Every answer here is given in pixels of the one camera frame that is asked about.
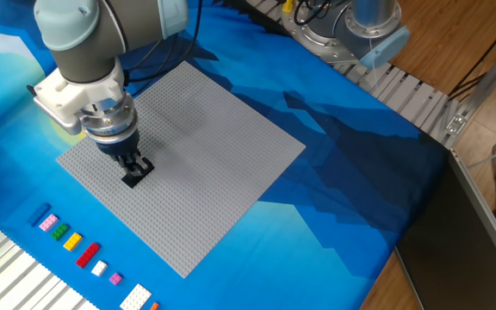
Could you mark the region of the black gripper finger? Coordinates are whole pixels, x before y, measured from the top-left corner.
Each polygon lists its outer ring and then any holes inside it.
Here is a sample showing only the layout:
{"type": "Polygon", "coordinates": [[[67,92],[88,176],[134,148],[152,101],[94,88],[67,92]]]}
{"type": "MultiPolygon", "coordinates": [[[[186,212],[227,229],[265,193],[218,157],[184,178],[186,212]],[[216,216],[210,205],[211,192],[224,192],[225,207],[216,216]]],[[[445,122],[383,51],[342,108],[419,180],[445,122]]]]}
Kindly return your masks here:
{"type": "Polygon", "coordinates": [[[143,167],[139,165],[138,153],[128,153],[115,156],[115,161],[121,166],[129,177],[139,177],[143,173],[143,167]]]}
{"type": "Polygon", "coordinates": [[[140,152],[135,152],[130,155],[130,168],[131,172],[150,172],[154,166],[152,162],[145,157],[142,157],[140,152]]]}

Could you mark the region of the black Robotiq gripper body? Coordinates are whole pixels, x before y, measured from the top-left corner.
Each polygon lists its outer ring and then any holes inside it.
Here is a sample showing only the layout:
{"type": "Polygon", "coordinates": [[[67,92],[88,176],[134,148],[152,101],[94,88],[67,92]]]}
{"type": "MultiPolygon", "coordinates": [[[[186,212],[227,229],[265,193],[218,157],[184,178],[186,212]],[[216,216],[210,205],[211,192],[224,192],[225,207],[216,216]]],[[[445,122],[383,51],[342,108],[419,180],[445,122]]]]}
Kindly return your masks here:
{"type": "Polygon", "coordinates": [[[134,131],[124,131],[113,136],[95,136],[95,143],[98,149],[115,157],[126,157],[139,153],[140,133],[138,129],[134,131]]]}

